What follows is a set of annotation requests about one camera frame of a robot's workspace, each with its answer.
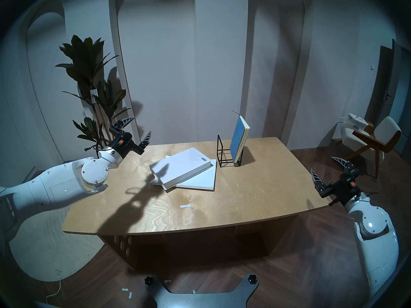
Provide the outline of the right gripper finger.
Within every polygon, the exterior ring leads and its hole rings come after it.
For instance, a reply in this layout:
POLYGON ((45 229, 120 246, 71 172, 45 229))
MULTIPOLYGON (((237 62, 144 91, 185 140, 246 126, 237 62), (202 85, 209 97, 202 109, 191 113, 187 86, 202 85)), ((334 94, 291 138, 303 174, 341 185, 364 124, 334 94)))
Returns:
POLYGON ((346 174, 355 173, 355 166, 351 162, 349 162, 349 161, 347 161, 343 158, 338 158, 338 157, 335 157, 335 156, 332 156, 331 158, 335 162, 337 162, 339 164, 339 166, 341 166, 343 168, 344 173, 346 173, 346 174))
POLYGON ((313 169, 311 169, 311 177, 314 183, 316 190, 318 191, 321 197, 325 197, 327 193, 327 185, 322 182, 320 177, 315 173, 313 169))

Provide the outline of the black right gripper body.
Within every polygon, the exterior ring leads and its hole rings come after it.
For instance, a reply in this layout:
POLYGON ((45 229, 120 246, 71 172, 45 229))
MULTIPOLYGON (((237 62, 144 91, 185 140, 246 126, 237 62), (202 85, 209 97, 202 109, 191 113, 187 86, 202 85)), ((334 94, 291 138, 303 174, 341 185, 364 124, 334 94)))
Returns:
POLYGON ((340 179, 336 183, 327 185, 328 189, 325 197, 330 195, 335 196, 335 199, 328 204, 329 206, 333 206, 339 202, 345 206, 352 198, 357 200, 360 198, 360 188, 355 183, 355 179, 358 175, 359 171, 355 171, 353 174, 342 173, 340 179))

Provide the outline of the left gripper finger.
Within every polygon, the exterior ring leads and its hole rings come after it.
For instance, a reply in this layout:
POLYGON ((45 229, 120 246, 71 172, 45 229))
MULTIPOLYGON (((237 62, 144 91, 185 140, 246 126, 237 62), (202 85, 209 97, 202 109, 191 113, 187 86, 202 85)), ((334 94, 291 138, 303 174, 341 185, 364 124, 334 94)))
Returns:
POLYGON ((114 125, 111 126, 111 133, 124 133, 124 128, 133 120, 135 117, 127 117, 118 120, 114 125))
POLYGON ((150 144, 150 138, 151 138, 151 131, 148 132, 145 138, 138 145, 138 154, 143 154, 145 152, 146 147, 150 144))

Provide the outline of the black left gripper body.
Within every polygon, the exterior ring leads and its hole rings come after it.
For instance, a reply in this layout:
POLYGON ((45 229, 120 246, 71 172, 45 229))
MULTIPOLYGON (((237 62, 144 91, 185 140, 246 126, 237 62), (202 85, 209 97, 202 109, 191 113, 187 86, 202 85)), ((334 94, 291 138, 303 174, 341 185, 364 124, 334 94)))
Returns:
POLYGON ((131 133, 112 134, 114 139, 109 143, 109 147, 116 151, 122 158, 125 158, 130 151, 138 154, 138 145, 134 143, 131 133))

